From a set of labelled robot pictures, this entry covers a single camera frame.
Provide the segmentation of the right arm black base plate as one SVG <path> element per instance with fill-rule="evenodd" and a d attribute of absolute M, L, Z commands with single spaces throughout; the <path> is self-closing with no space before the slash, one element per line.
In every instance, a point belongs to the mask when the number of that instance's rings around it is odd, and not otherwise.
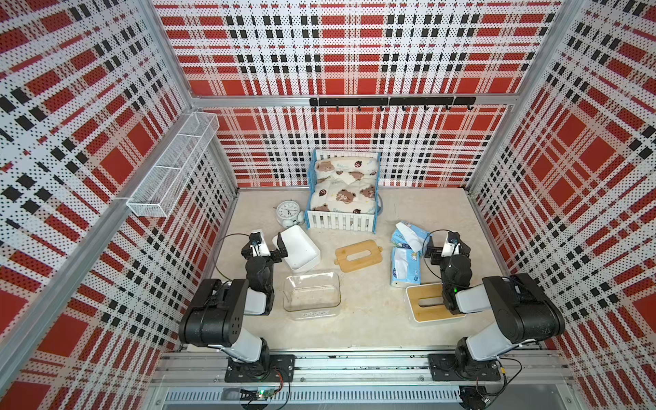
<path fill-rule="evenodd" d="M 500 367 L 495 360 L 476 361 L 459 358 L 456 354 L 430 354 L 428 363 L 432 380 L 436 382 L 502 380 Z"/>

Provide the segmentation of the clear plastic tissue box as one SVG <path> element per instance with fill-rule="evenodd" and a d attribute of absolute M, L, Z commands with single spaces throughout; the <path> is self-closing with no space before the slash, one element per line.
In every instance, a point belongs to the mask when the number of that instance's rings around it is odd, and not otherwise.
<path fill-rule="evenodd" d="M 337 273 L 292 275 L 284 282 L 284 310 L 293 320 L 337 316 L 342 302 Z"/>

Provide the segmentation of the bamboo slotted lid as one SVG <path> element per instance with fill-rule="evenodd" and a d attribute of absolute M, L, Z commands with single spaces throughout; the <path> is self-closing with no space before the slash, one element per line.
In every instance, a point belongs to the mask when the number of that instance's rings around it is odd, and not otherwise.
<path fill-rule="evenodd" d="M 381 263 L 382 251 L 373 240 L 351 244 L 335 251 L 334 264 L 343 273 L 352 273 Z"/>

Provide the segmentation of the blue soft tissue pack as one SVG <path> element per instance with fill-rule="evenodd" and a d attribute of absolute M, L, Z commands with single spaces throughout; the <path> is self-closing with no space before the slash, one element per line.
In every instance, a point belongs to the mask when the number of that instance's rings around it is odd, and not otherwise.
<path fill-rule="evenodd" d="M 421 284 L 421 253 L 406 248 L 391 251 L 391 286 L 407 288 Z"/>

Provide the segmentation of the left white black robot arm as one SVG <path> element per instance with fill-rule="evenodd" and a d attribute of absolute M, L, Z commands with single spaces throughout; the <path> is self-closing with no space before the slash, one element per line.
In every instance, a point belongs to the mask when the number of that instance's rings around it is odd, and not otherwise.
<path fill-rule="evenodd" d="M 276 237 L 276 247 L 266 256 L 259 250 L 263 244 L 260 232 L 249 234 L 249 242 L 241 251 L 245 278 L 201 282 L 179 323 L 182 344 L 220 350 L 236 364 L 263 369 L 270 366 L 267 341 L 244 328 L 244 317 L 271 314 L 274 265 L 281 263 L 288 251 L 281 236 Z"/>

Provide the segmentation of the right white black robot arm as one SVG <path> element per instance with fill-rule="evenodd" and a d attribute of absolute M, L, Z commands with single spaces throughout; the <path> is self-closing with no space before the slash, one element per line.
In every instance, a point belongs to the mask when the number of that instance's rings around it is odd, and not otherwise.
<path fill-rule="evenodd" d="M 526 273 L 488 276 L 472 285 L 471 248 L 457 232 L 432 251 L 439 257 L 442 301 L 451 314 L 492 312 L 495 322 L 461 338 L 455 351 L 463 366 L 488 364 L 529 342 L 541 342 L 565 331 L 565 319 L 543 289 Z"/>

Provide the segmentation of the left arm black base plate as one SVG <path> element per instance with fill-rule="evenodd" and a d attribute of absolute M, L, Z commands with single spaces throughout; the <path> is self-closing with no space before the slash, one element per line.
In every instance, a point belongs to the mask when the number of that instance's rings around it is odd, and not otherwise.
<path fill-rule="evenodd" d="M 296 358 L 295 355 L 268 355 L 252 363 L 229 358 L 224 381 L 239 384 L 288 383 L 294 378 Z"/>

